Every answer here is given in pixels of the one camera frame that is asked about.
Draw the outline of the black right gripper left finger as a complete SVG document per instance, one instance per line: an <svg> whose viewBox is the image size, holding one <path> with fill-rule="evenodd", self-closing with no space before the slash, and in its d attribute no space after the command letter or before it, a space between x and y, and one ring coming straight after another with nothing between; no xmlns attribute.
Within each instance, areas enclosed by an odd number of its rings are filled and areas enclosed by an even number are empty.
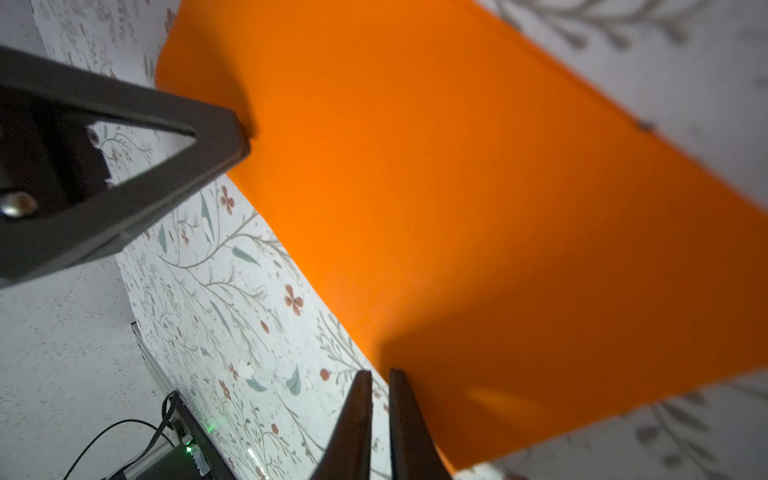
<svg viewBox="0 0 768 480"><path fill-rule="evenodd" d="M368 480L373 420L372 373L356 373L330 437L311 479Z"/></svg>

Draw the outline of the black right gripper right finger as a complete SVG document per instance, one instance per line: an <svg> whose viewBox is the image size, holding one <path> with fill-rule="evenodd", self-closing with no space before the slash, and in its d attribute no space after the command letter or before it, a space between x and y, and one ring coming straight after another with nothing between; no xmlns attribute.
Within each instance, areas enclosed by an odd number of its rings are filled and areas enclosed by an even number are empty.
<svg viewBox="0 0 768 480"><path fill-rule="evenodd" d="M406 373L390 369L388 383L392 478L451 480Z"/></svg>

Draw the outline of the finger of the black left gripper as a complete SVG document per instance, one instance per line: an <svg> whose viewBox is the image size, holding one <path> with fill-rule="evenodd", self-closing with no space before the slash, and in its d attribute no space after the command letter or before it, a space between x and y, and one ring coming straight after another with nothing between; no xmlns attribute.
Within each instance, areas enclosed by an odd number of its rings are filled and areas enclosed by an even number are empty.
<svg viewBox="0 0 768 480"><path fill-rule="evenodd" d="M112 186L92 124L188 136L191 146ZM1 51L1 284L14 286L122 251L245 159L229 109Z"/></svg>

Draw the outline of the orange square paper sheet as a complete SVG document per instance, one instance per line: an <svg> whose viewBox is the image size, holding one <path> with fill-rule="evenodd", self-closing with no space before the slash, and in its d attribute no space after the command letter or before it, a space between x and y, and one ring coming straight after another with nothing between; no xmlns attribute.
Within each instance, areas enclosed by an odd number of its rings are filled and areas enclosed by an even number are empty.
<svg viewBox="0 0 768 480"><path fill-rule="evenodd" d="M471 1L184 1L157 86L463 469L767 363L767 217Z"/></svg>

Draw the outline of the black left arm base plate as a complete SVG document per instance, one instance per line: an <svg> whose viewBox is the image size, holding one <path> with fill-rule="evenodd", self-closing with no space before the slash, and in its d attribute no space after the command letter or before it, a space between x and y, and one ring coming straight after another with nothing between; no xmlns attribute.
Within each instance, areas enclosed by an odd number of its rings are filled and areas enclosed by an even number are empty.
<svg viewBox="0 0 768 480"><path fill-rule="evenodd" d="M220 455L204 428L180 394L170 394L168 426L176 436L175 446L160 445L123 471L117 479L228 479L236 476Z"/></svg>

